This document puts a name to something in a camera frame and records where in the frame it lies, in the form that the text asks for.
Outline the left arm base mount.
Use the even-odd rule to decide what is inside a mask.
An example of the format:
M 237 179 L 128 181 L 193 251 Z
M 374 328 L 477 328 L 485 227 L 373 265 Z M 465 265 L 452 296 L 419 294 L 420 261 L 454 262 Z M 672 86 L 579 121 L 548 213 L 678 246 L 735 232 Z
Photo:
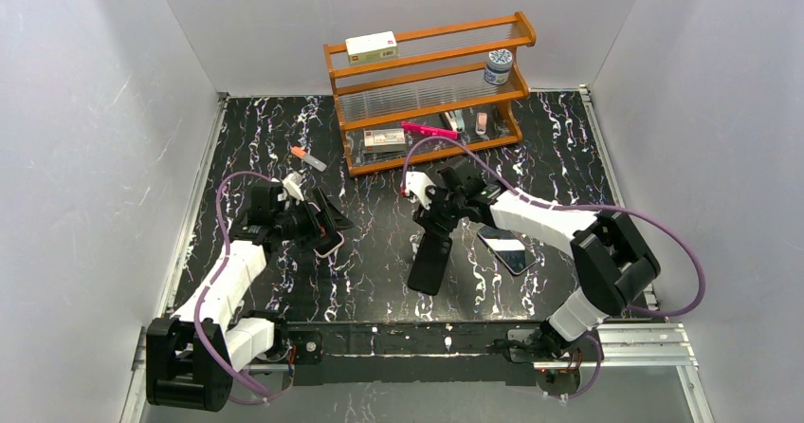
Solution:
M 247 366 L 247 371 L 254 378 L 277 379 L 282 385 L 278 393 L 285 392 L 293 386 L 301 366 L 320 364 L 322 346 L 323 336 L 319 331 L 282 332 L 269 350 Z

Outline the black phone case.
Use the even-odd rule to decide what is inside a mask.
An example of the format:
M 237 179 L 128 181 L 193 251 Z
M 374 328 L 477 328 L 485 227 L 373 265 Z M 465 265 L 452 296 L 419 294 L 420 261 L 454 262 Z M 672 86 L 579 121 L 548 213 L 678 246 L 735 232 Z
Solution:
M 453 241 L 447 231 L 428 231 L 422 235 L 414 255 L 407 287 L 435 296 L 446 274 Z

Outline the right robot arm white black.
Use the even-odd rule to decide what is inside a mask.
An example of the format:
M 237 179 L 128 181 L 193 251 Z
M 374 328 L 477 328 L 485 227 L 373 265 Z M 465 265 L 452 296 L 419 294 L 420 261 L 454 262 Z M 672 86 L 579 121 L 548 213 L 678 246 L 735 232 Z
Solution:
M 467 159 L 456 157 L 436 184 L 407 171 L 403 193 L 418 202 L 413 220 L 424 233 L 407 281 L 409 289 L 436 295 L 449 260 L 451 234 L 467 219 L 521 233 L 557 248 L 575 263 L 578 288 L 539 328 L 535 345 L 558 352 L 622 313 L 660 274 L 660 265 L 630 216 L 619 210 L 551 207 L 501 181 L 487 182 Z

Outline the smartphone with silver edge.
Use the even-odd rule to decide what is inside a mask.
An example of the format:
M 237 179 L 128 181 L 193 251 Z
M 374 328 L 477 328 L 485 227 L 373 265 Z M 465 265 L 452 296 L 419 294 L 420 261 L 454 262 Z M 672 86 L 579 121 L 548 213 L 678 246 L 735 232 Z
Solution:
M 533 250 L 510 230 L 482 226 L 477 236 L 512 276 L 520 276 L 536 264 Z

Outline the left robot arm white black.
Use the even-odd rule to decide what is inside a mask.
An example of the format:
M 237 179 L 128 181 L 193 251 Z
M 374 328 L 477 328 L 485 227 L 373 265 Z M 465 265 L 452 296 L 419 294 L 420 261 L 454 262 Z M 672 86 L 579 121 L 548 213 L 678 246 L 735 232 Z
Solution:
M 183 305 L 146 330 L 146 398 L 152 405 L 218 412 L 235 382 L 264 395 L 244 369 L 275 348 L 278 323 L 259 311 L 236 317 L 239 302 L 277 248 L 289 243 L 326 258 L 354 225 L 322 190 L 305 198 L 294 182 L 258 182 L 247 202 L 227 226 L 212 271 Z

